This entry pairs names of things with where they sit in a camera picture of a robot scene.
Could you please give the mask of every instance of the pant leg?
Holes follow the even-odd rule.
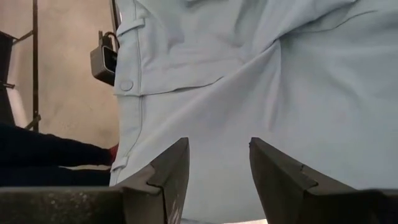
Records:
[[[109,186],[109,170],[63,167],[0,168],[0,187]]]
[[[0,167],[110,165],[109,150],[0,123]]]

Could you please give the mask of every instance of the button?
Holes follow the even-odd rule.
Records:
[[[134,86],[134,83],[131,80],[125,80],[120,83],[120,89],[123,91],[129,91]]]

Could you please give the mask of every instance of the metal stand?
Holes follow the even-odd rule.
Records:
[[[33,128],[34,131],[39,132],[39,121],[41,117],[39,115],[39,66],[38,66],[38,20],[37,20],[37,0],[32,0],[32,18],[33,18],[33,29],[23,35],[20,38],[13,37],[9,34],[5,34],[11,39],[14,39],[12,45],[16,45],[29,37],[33,37],[33,120],[26,127],[27,129]],[[0,81],[1,88],[14,89],[15,85],[7,83],[7,80]]]

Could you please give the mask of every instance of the seam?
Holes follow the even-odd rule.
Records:
[[[137,4],[135,0],[132,0],[132,3],[134,5],[134,19],[137,20]],[[139,33],[138,33],[139,29],[134,30],[134,32],[136,33],[136,38],[137,38],[137,59],[138,59],[138,83],[137,83],[137,90],[138,90],[138,94],[141,94],[141,75],[142,75],[142,69],[141,69],[141,48],[139,45]],[[139,117],[139,132],[137,135],[136,140],[134,141],[134,144],[131,146],[130,150],[128,150],[124,157],[129,157],[132,149],[134,148],[134,146],[137,144],[138,139],[141,135],[142,132],[142,97],[139,96],[139,102],[138,102],[138,117]]]

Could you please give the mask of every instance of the black metal bracket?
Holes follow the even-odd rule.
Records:
[[[19,42],[21,42],[21,41],[23,41],[23,40],[26,40],[28,37],[30,37],[30,36],[32,36],[33,35],[33,30],[31,30],[31,31],[29,31],[28,33],[26,33],[25,35],[23,35],[22,37],[20,37],[20,38],[15,38],[15,37],[13,37],[14,39],[15,39],[15,41],[12,43],[13,45],[16,45],[17,43],[19,43]]]
[[[3,87],[3,88],[10,88],[10,89],[13,89],[13,88],[15,87],[14,84],[4,83],[4,82],[2,82],[2,81],[0,81],[0,85],[1,85],[1,87]]]
[[[25,127],[25,129],[32,129],[34,126],[39,124],[39,121],[42,120],[42,117],[38,114],[33,120]]]

